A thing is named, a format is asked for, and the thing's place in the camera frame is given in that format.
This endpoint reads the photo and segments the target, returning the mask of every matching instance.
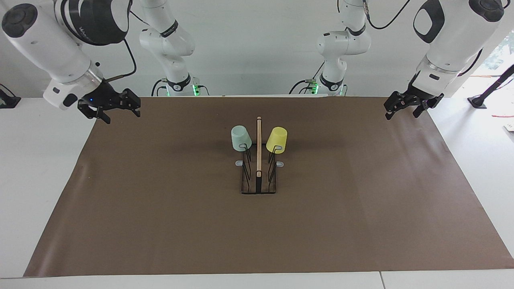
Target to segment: robotic arm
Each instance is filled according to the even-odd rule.
[[[168,93],[172,96],[198,95],[198,80],[191,78],[185,56],[193,54],[195,44],[171,13],[167,0],[141,0],[150,28],[139,36],[141,46],[159,61],[167,79]]]
[[[416,118],[436,107],[448,84],[498,28],[503,14],[500,0],[427,0],[416,14],[414,30],[430,49],[407,90],[393,92],[385,102],[386,118],[411,105],[417,106]]]
[[[318,83],[319,93],[338,95],[342,89],[346,62],[341,60],[346,55],[359,55],[369,50],[371,37],[366,31],[366,18],[362,0],[343,0],[341,18],[344,31],[331,31],[318,39],[318,51],[325,57],[324,70]]]
[[[52,80],[43,97],[52,105],[68,109],[78,102],[89,119],[111,119],[104,111],[131,110],[140,116],[140,99],[130,90],[114,91],[81,42],[92,45],[118,43],[128,30],[126,1],[58,0],[38,6],[19,4],[2,19],[8,40]]]

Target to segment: white table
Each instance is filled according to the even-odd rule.
[[[462,171],[510,253],[514,253],[514,136],[489,110],[466,100],[444,99],[431,111]],[[23,275],[32,252],[93,121],[70,109],[60,112],[43,99],[23,99],[0,110],[0,277]],[[370,272],[334,274],[250,274],[194,276],[92,276],[3,279],[10,288],[513,288],[514,270]]]

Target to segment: table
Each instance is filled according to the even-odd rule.
[[[488,102],[491,109],[494,109],[494,105],[492,101]],[[437,109],[431,111],[431,115],[505,245],[513,254],[514,228],[511,224],[514,221],[514,194],[511,193],[510,179],[514,163],[514,142],[502,128],[505,120],[492,118],[491,109],[474,110],[466,100],[445,99]],[[0,277],[16,278],[23,275],[93,122],[85,119],[77,110],[59,112],[43,99],[24,99],[15,110],[0,111],[0,123]],[[302,276],[305,280],[323,280],[322,284],[326,284],[326,288],[337,287],[337,284],[340,287],[355,287],[359,284],[359,288],[375,288],[377,284],[382,286],[383,277],[388,289],[412,288],[420,284],[427,287],[453,288],[456,287],[454,282],[471,278],[474,281],[466,288],[482,288],[484,284],[488,287],[508,288],[512,284],[514,270],[330,275],[341,280],[347,279],[347,286],[341,280],[330,284],[329,278],[325,278],[328,275],[323,274],[284,276],[260,275],[252,284],[266,287],[270,282],[277,284],[279,280],[275,278],[289,278],[291,282],[295,282]],[[85,282],[84,278],[0,280],[0,284],[6,288],[17,288],[31,286],[28,282],[40,280],[41,284],[64,282],[72,285]],[[98,282],[109,280],[115,284],[126,282],[123,276],[88,278],[97,278]],[[138,280],[141,282],[152,282],[151,280],[160,277],[140,278]],[[364,284],[362,280],[372,281]],[[168,285],[180,284],[173,277],[169,277],[167,282]],[[191,283],[190,286],[202,287],[199,283]]]

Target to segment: cup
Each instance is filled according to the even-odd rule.
[[[238,125],[232,128],[232,147],[238,152],[244,152],[252,146],[252,139],[246,127]]]
[[[287,130],[285,128],[276,127],[271,131],[266,148],[270,153],[281,154],[286,149]]]

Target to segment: white wall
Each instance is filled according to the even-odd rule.
[[[4,0],[8,6],[22,0]],[[316,51],[319,35],[341,29],[336,0],[170,0],[180,24],[196,40],[195,53],[187,58],[191,74],[200,77],[211,94],[283,94],[297,81],[312,77],[323,58]],[[414,15],[425,0],[412,0],[403,14],[388,29],[369,27],[373,37],[371,50],[347,57],[345,82],[349,95],[388,96],[403,91],[428,45],[414,33]],[[373,1],[372,20],[387,23],[405,0]],[[133,9],[142,16],[139,1]],[[128,42],[138,63],[138,72],[114,82],[116,89],[130,87],[149,95],[153,83],[163,72],[139,45],[139,31],[144,24],[131,16]],[[514,7],[506,10],[500,29],[484,49],[485,59],[514,27]],[[22,97],[39,97],[49,82],[48,75],[25,59],[0,35],[0,81]],[[106,77],[132,70],[123,44],[108,47],[86,46],[84,51],[102,63]],[[455,92],[465,78],[456,81],[448,93]]]

